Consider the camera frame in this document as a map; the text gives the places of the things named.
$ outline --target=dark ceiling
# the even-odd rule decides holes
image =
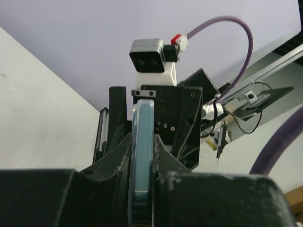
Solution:
[[[299,9],[300,9],[300,17],[301,17],[301,29],[303,29],[303,0],[299,0]],[[303,32],[301,31],[298,35],[296,35],[291,40],[287,41],[282,46],[278,47],[274,50],[275,53],[283,56],[296,48],[297,46],[301,45],[303,43]],[[296,60],[297,63],[303,66],[303,57]]]

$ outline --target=black cable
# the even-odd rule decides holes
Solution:
[[[217,102],[218,98],[216,98],[214,100],[214,103],[213,103],[213,106],[214,106],[214,124],[213,124],[213,128],[212,130],[206,134],[205,136],[201,136],[201,138],[205,138],[205,137],[208,137],[210,134],[212,134],[212,132],[214,131],[214,128],[216,127],[216,123],[217,123],[217,120],[218,120],[218,110],[217,110]]]
[[[243,130],[243,128],[240,126],[239,122],[237,121],[236,117],[235,117],[232,113],[230,113],[229,111],[227,111],[225,107],[223,107],[223,110],[224,110],[226,113],[228,113],[229,115],[231,115],[231,116],[233,117],[233,119],[234,119],[235,122],[237,123],[239,129],[240,129],[243,133],[245,133],[245,134],[252,134],[252,133],[257,129],[257,127],[259,126],[259,124],[260,124],[260,122],[261,122],[262,114],[263,114],[262,112],[260,112],[260,117],[259,117],[258,123],[256,124],[255,128],[254,128],[253,130],[251,130],[250,132],[247,132],[247,131],[244,131],[244,130]]]
[[[254,106],[254,107],[248,107],[248,108],[246,108],[246,110],[256,110],[256,109],[259,109],[260,107],[265,106],[266,103],[267,103],[267,101],[268,101],[268,100],[272,97],[272,95],[273,95],[273,89],[272,89],[271,86],[268,85],[267,83],[264,83],[264,82],[261,82],[261,81],[256,81],[256,82],[254,82],[254,84],[263,84],[263,85],[265,85],[266,87],[269,88],[270,94],[269,94],[269,96],[268,96],[260,105],[257,105],[257,106]]]

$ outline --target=screw hole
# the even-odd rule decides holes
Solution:
[[[189,118],[189,119],[187,120],[187,123],[188,123],[188,124],[193,124],[193,123],[195,123],[195,121],[194,121],[193,119]]]
[[[83,175],[91,175],[91,174],[94,174],[94,173],[95,173],[95,171],[92,170],[92,169],[85,169],[85,170],[82,171]]]

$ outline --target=white wall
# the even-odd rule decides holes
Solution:
[[[0,169],[91,165],[99,112],[0,28]]]
[[[275,53],[270,53],[252,66],[250,66],[245,73],[243,80],[253,75],[254,73],[260,71],[264,67],[268,66],[275,60],[279,59],[281,56]],[[291,63],[290,65],[284,67],[280,71],[271,75],[270,77],[263,80],[265,83],[268,83],[272,88],[280,87],[294,87],[294,90],[285,95],[283,98],[279,99],[271,106],[266,108],[263,111],[263,116],[260,125],[274,119],[275,117],[285,113],[289,109],[303,103],[303,67],[297,63]],[[256,85],[254,89],[256,92],[262,89],[262,85]],[[258,115],[254,118],[248,120],[247,122],[239,120],[241,126],[246,131],[253,129],[258,121]],[[235,140],[242,136],[244,133],[238,128],[235,122],[231,123],[228,126],[228,129],[232,132],[232,139]]]
[[[108,106],[109,87],[127,86],[131,111],[134,39],[170,43],[221,15],[250,26],[252,62],[301,30],[298,0],[0,0],[0,27],[98,110]],[[178,80],[203,67],[221,86],[238,73],[246,53],[240,26],[216,24],[190,40],[177,64]]]
[[[203,143],[200,148],[200,163],[194,172],[248,174],[267,141],[300,106],[263,124],[253,134],[244,135],[226,145],[218,164],[216,151],[213,151],[208,144]],[[277,183],[283,192],[302,186],[302,161],[303,134],[285,150],[269,177]]]

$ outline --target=metal bar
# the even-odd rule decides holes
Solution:
[[[244,90],[253,85],[254,81],[265,79],[275,72],[279,71],[280,69],[284,68],[285,66],[289,65],[290,63],[294,62],[295,60],[301,58],[303,56],[303,44],[298,46],[297,48],[293,49],[283,57],[279,58],[275,62],[269,64],[264,69],[260,70],[259,72],[252,75],[250,78],[245,80],[244,82],[236,85],[229,93],[226,94],[225,97],[222,98],[222,101],[227,103],[237,96],[239,96],[240,92],[244,92]]]

